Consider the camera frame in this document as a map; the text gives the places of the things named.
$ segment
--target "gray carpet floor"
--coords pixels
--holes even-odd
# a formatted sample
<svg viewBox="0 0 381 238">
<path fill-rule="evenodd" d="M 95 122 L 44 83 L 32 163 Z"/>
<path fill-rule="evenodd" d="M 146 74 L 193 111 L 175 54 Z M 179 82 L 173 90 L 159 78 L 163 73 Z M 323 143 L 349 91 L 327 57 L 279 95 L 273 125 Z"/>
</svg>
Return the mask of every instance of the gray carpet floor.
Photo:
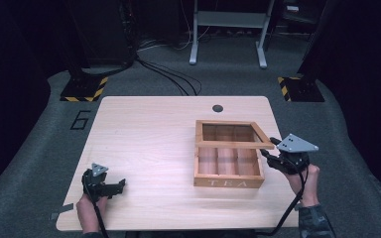
<svg viewBox="0 0 381 238">
<path fill-rule="evenodd" d="M 200 95 L 262 95 L 270 100 L 281 136 L 293 133 L 320 147 L 311 153 L 318 165 L 318 195 L 338 237 L 381 237 L 381 185 L 370 173 L 346 133 L 339 104 L 320 81 L 323 103 L 287 102 L 279 76 L 296 74 L 307 42 L 275 36 L 266 53 L 268 68 L 258 65 L 254 38 L 211 39 L 199 44 L 197 65 L 189 65 L 191 46 L 183 50 L 155 47 L 138 52 L 201 82 Z M 105 71 L 113 68 L 93 68 Z M 67 72 L 49 78 L 49 104 L 12 163 L 0 177 L 0 237 L 78 237 L 60 232 L 50 215 L 63 205 L 99 103 L 62 102 Z M 189 92 L 191 88 L 181 82 Z M 104 96 L 181 95 L 166 78 L 134 63 L 109 76 Z M 88 110 L 84 130 L 70 130 L 80 110 Z M 109 231 L 110 237 L 124 237 Z M 146 231 L 141 237 L 152 237 Z M 297 228 L 282 228 L 276 237 L 298 237 Z"/>
</svg>

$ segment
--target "light wood tabletop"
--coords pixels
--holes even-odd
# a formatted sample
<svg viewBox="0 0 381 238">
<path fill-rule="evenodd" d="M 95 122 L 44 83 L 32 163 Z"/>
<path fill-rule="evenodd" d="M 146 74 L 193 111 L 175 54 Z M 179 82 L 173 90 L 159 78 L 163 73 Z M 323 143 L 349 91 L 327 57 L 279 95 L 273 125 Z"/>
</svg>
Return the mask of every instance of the light wood tabletop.
<svg viewBox="0 0 381 238">
<path fill-rule="evenodd" d="M 213 111 L 214 105 L 223 110 Z M 265 177 L 260 188 L 193 186 L 196 120 L 252 121 L 281 139 L 263 96 L 104 97 L 63 204 L 77 203 L 81 176 L 97 163 L 109 168 L 105 183 L 126 179 L 123 193 L 108 201 L 107 230 L 275 227 L 295 195 L 264 157 L 258 156 Z M 292 211 L 284 226 L 297 225 Z M 57 228 L 81 230 L 75 206 L 60 214 Z"/>
</svg>

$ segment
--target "hand-mounted device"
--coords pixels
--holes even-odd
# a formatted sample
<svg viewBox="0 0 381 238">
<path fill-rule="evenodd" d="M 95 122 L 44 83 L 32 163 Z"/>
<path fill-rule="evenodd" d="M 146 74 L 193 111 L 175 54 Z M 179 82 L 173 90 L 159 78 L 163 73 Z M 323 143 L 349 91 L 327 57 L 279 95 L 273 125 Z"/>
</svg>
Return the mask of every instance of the hand-mounted device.
<svg viewBox="0 0 381 238">
<path fill-rule="evenodd" d="M 112 196 L 123 192 L 125 186 L 125 179 L 121 180 L 118 184 L 105 184 L 108 168 L 98 164 L 92 164 L 92 170 L 87 169 L 82 176 L 83 192 L 88 194 L 92 201 L 98 201 L 101 196 Z"/>
<path fill-rule="evenodd" d="M 304 171 L 310 164 L 308 152 L 319 150 L 315 146 L 302 138 L 290 134 L 283 141 L 270 138 L 271 142 L 280 151 L 278 157 L 272 156 L 267 150 L 261 149 L 262 156 L 267 158 L 268 166 L 288 175 L 295 175 Z"/>
</svg>

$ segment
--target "person's arm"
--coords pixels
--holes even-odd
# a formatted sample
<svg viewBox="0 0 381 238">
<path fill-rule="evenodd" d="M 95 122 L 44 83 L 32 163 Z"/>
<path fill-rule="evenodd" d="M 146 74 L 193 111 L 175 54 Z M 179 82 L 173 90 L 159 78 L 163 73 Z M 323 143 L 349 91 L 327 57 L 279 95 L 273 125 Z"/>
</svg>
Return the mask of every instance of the person's arm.
<svg viewBox="0 0 381 238">
<path fill-rule="evenodd" d="M 299 208 L 299 231 L 303 238 L 334 238 L 336 237 L 333 229 L 326 217 L 323 207 L 318 201 L 318 176 L 319 167 L 309 165 L 308 180 L 305 183 L 305 190 L 301 199 L 301 208 Z M 303 171 L 303 177 L 306 177 L 307 171 Z M 302 182 L 299 175 L 286 175 L 290 187 L 294 193 L 302 188 Z"/>
<path fill-rule="evenodd" d="M 107 196 L 100 197 L 97 201 L 97 206 L 102 217 L 106 211 L 106 204 Z M 103 237 L 103 235 L 99 233 L 100 225 L 98 223 L 94 206 L 86 194 L 83 194 L 81 199 L 76 203 L 76 211 L 78 214 L 79 223 L 82 227 L 81 238 Z"/>
</svg>

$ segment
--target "wooden box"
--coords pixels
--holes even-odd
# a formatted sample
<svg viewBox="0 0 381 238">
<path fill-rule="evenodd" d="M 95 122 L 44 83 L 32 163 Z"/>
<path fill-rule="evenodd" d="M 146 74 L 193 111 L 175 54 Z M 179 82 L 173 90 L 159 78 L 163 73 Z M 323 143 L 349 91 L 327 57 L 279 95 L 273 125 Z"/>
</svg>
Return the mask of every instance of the wooden box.
<svg viewBox="0 0 381 238">
<path fill-rule="evenodd" d="M 255 122 L 196 121 L 195 186 L 259 188 L 259 149 L 274 149 Z"/>
</svg>

